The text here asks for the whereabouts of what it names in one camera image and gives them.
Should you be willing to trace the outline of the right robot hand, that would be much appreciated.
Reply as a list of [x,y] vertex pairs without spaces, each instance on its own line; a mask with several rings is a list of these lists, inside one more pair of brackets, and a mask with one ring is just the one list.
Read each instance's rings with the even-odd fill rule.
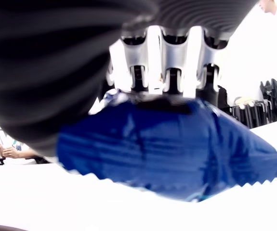
[[91,109],[126,31],[202,26],[228,38],[253,0],[0,0],[0,127],[45,157]]

